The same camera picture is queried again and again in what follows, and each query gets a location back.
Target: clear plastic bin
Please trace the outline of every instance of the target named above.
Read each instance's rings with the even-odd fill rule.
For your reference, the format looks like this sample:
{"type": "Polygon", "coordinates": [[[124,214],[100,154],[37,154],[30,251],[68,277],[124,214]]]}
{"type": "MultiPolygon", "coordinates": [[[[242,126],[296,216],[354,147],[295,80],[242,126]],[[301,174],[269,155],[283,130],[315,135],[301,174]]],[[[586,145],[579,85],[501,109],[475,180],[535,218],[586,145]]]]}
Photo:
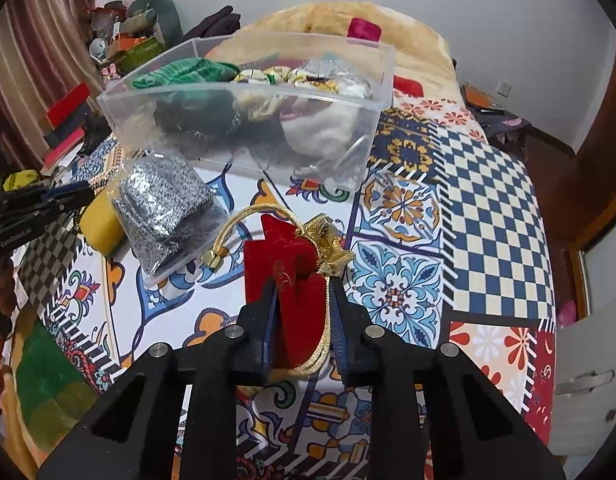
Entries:
{"type": "Polygon", "coordinates": [[[127,152],[176,149],[188,160],[232,163],[272,178],[300,176],[356,190],[379,114],[390,106],[394,47],[320,34],[242,31],[186,41],[126,75],[97,98],[127,152]],[[207,82],[135,89],[139,75],[184,58],[240,68],[295,68],[306,60],[366,83],[365,98],[288,84],[207,82]],[[273,112],[261,118],[257,106],[273,112]]]}

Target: striped curtain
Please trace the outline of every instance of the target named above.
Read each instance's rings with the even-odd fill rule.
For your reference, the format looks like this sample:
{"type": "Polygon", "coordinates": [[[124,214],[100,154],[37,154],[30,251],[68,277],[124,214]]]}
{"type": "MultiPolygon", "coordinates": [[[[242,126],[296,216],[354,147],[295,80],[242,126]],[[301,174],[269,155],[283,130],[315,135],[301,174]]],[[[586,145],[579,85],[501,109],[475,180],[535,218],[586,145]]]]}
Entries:
{"type": "Polygon", "coordinates": [[[86,47],[83,15],[92,7],[94,0],[8,0],[0,12],[0,121],[10,126],[2,144],[22,169],[43,166],[42,118],[54,103],[82,82],[93,97],[102,91],[86,47]]]}

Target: metal bolt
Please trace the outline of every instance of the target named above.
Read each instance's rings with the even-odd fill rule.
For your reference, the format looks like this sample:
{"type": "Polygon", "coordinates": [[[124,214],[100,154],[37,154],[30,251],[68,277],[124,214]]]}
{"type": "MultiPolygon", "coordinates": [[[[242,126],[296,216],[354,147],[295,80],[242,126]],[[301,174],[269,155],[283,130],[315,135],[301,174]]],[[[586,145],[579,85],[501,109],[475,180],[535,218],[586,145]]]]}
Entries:
{"type": "Polygon", "coordinates": [[[386,330],[384,330],[383,327],[379,325],[368,325],[367,327],[365,327],[365,334],[373,339],[379,339],[380,337],[383,337],[385,333],[386,330]]]}
{"type": "Polygon", "coordinates": [[[440,350],[446,357],[457,357],[459,355],[459,347],[454,343],[443,343],[440,350]]]}
{"type": "Polygon", "coordinates": [[[226,330],[224,330],[223,333],[226,337],[235,339],[243,335],[243,327],[241,325],[230,325],[226,327],[226,330]]]}
{"type": "Polygon", "coordinates": [[[152,357],[163,357],[168,353],[168,345],[165,343],[155,343],[150,347],[150,355],[152,357]]]}

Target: wall outlet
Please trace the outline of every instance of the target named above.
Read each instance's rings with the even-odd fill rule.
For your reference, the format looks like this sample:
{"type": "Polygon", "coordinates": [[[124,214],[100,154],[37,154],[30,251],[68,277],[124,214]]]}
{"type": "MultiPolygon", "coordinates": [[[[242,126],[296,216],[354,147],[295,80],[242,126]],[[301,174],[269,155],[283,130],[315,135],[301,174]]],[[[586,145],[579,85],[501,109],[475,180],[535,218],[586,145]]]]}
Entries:
{"type": "Polygon", "coordinates": [[[509,85],[506,82],[501,82],[499,87],[497,88],[497,93],[499,95],[503,95],[504,97],[508,97],[510,95],[510,90],[512,89],[512,85],[509,85]]]}

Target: gold cord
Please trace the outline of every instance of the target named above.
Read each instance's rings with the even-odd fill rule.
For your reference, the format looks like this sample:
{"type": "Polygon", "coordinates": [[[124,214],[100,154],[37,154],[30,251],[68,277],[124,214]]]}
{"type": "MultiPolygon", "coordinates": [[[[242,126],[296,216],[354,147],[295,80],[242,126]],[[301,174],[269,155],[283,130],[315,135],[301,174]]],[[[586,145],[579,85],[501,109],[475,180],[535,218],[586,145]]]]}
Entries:
{"type": "MultiPolygon", "coordinates": [[[[302,224],[299,221],[297,216],[292,211],[290,211],[288,208],[284,206],[274,204],[274,203],[269,203],[269,204],[250,205],[242,209],[241,211],[239,211],[232,218],[230,218],[230,220],[228,220],[226,224],[219,231],[219,235],[217,235],[216,240],[214,240],[212,248],[209,249],[202,256],[201,259],[203,260],[203,263],[206,264],[208,267],[210,267],[212,270],[216,270],[217,267],[219,267],[219,264],[221,263],[221,259],[228,253],[227,248],[224,247],[224,243],[226,243],[227,239],[229,238],[232,228],[237,224],[237,222],[241,222],[244,218],[254,213],[265,212],[265,211],[276,211],[280,213],[281,215],[285,216],[286,218],[288,218],[288,220],[290,220],[290,222],[292,222],[297,228],[296,235],[306,238],[312,243],[312,245],[314,245],[314,247],[317,250],[317,268],[318,268],[317,272],[321,274],[326,280],[326,315],[325,315],[325,322],[323,325],[323,333],[321,334],[319,343],[317,344],[317,347],[315,348],[314,352],[312,353],[312,355],[308,358],[306,362],[304,362],[303,364],[297,367],[294,367],[288,370],[288,373],[293,376],[299,376],[299,377],[309,376],[319,371],[319,369],[323,366],[323,363],[328,358],[328,355],[330,352],[330,339],[331,339],[331,333],[330,333],[331,332],[331,329],[330,329],[330,276],[336,273],[336,270],[341,266],[341,263],[343,263],[343,265],[345,266],[345,263],[347,262],[345,260],[347,258],[344,257],[342,259],[341,257],[339,257],[338,265],[328,265],[328,263],[326,262],[328,255],[324,254],[325,250],[322,247],[320,247],[318,241],[315,239],[312,232],[304,224],[302,224]]],[[[325,215],[319,215],[315,217],[315,219],[312,219],[310,222],[313,222],[317,219],[319,220],[327,219],[328,221],[331,221],[331,219],[328,219],[325,215]]]]}

